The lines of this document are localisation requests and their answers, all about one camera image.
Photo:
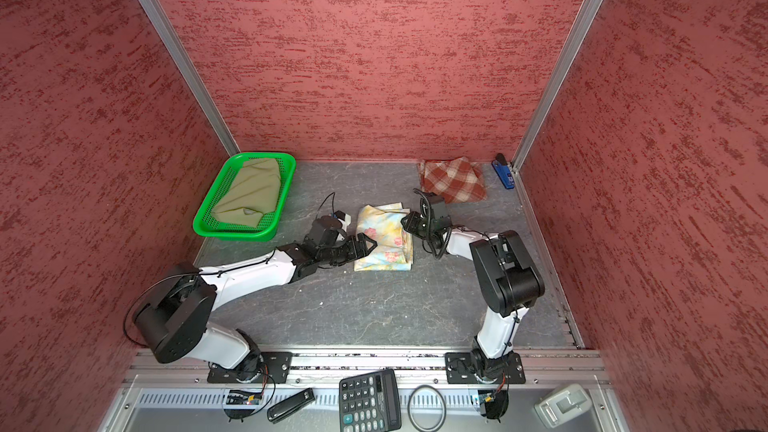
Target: floral cloth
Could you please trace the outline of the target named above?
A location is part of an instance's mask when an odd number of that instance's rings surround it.
[[[387,206],[365,206],[357,216],[357,233],[363,232],[379,243],[368,257],[355,261],[356,271],[411,270],[413,238],[402,230],[400,220],[410,209],[400,202]]]

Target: gray marbled surface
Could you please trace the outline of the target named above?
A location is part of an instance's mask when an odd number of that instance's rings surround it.
[[[502,186],[490,165],[483,170],[488,199],[449,205],[452,220],[482,232],[515,230],[538,263],[516,192]],[[369,204],[402,202],[415,209],[414,187],[415,164],[299,162],[277,236],[270,242],[208,239],[197,265],[237,262],[301,241],[332,191],[336,209],[356,218],[360,207]],[[321,214],[330,210],[328,201]],[[243,329],[258,344],[467,347],[486,308],[472,262],[448,255],[436,261],[420,242],[414,243],[410,272],[353,272],[352,264],[321,269],[302,281],[232,301],[213,312],[211,320]],[[548,292],[520,323],[514,346],[569,345],[556,298]]]

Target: red textured wall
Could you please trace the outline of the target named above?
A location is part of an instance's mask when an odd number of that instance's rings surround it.
[[[512,155],[581,0],[160,0],[243,150]]]
[[[92,430],[226,154],[136,0],[0,4],[0,428]]]
[[[523,178],[634,432],[768,429],[768,0],[605,0]]]

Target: red checkered towel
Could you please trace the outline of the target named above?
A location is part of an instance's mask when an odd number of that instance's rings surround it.
[[[466,157],[446,162],[422,161],[418,175],[424,192],[434,192],[446,199],[446,203],[479,202],[485,200],[485,183],[480,164]]]

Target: calculator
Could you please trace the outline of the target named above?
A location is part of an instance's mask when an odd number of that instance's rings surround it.
[[[402,426],[400,396],[392,369],[339,382],[341,432],[389,432]]]

